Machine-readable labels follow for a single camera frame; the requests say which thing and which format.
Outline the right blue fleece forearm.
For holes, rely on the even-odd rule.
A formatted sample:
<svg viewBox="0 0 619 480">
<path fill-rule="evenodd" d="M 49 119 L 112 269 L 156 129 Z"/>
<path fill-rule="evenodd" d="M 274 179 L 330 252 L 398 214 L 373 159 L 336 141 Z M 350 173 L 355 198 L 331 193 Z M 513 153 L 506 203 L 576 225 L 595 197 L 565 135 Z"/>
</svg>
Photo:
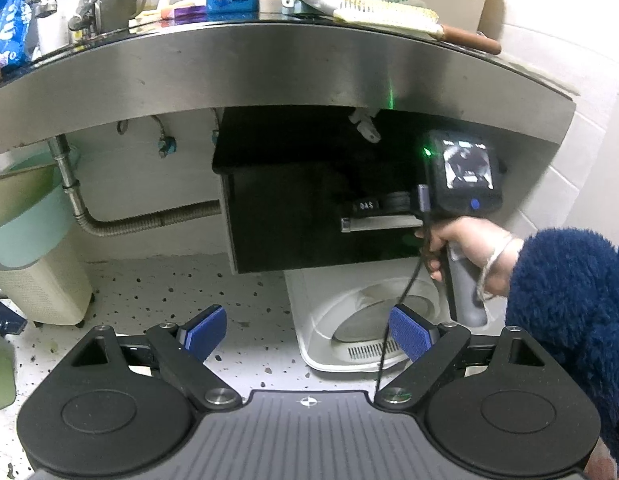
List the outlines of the right blue fleece forearm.
<svg viewBox="0 0 619 480">
<path fill-rule="evenodd" d="M 511 276 L 506 323 L 536 339 L 596 405 L 619 464 L 619 246 L 577 229 L 529 238 Z"/>
</svg>

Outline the person's right hand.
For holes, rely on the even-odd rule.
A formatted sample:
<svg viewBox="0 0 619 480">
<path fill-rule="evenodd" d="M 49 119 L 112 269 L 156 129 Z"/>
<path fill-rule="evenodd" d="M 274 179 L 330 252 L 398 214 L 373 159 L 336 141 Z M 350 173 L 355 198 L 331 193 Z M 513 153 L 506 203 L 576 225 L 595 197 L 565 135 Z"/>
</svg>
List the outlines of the person's right hand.
<svg viewBox="0 0 619 480">
<path fill-rule="evenodd" d="M 430 278 L 443 282 L 443 266 L 439 255 L 449 243 L 460 246 L 465 256 L 481 269 L 486 269 L 484 292 L 508 298 L 513 270 L 524 246 L 523 238 L 487 219 L 460 217 L 439 221 L 430 230 L 427 268 Z"/>
</svg>

